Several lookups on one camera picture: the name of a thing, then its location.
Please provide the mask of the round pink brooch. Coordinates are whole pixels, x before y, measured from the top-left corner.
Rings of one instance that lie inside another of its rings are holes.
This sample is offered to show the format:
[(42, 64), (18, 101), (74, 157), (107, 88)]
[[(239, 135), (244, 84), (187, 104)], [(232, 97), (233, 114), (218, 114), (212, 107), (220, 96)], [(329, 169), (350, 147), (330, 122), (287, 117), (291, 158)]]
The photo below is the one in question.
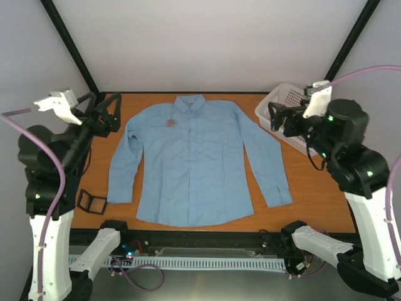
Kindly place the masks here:
[(174, 119), (169, 119), (166, 123), (168, 127), (173, 127), (176, 125), (176, 121)]

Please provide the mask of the light blue button shirt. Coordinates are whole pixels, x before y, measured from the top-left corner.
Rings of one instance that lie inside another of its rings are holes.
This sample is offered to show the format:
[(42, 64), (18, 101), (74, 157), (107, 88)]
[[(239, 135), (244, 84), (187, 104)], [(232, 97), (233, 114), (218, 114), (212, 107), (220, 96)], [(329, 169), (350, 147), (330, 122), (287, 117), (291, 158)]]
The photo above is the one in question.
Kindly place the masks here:
[[(176, 125), (168, 127), (169, 119)], [(143, 164), (139, 220), (177, 227), (228, 223), (254, 212), (246, 162), (269, 207), (292, 203), (275, 138), (234, 102), (178, 96), (127, 122), (110, 164), (107, 200), (129, 203)]]

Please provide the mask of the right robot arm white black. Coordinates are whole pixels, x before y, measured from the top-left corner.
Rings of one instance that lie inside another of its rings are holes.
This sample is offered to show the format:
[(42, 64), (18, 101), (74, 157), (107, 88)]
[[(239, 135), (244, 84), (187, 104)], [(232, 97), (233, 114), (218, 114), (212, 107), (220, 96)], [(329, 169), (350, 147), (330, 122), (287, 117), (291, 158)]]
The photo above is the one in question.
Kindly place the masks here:
[(352, 290), (393, 300), (399, 291), (400, 270), (387, 226), (390, 210), (385, 195), (390, 174), (385, 158), (363, 145), (368, 114), (353, 100), (332, 100), (321, 114), (307, 116), (307, 101), (299, 107), (271, 102), (271, 129), (286, 137), (300, 136), (308, 151), (322, 159), (345, 194), (357, 226), (360, 244), (336, 240), (295, 221), (281, 230), (288, 253), (301, 250), (333, 266)]

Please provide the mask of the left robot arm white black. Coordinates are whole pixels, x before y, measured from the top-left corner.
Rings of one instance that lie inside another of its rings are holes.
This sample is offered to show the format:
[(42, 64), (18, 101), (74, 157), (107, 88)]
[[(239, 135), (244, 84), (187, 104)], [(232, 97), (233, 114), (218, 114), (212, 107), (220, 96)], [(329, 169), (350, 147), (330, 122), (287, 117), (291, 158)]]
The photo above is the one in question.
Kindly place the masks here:
[(36, 106), (40, 112), (53, 111), (67, 129), (54, 134), (35, 125), (18, 140), (34, 241), (28, 300), (89, 300), (104, 261), (114, 250), (129, 248), (127, 223), (107, 220), (77, 261), (69, 261), (76, 194), (91, 143), (94, 137), (108, 137), (120, 128), (121, 101), (119, 93), (98, 102), (94, 93), (78, 98), (71, 90), (52, 92)]

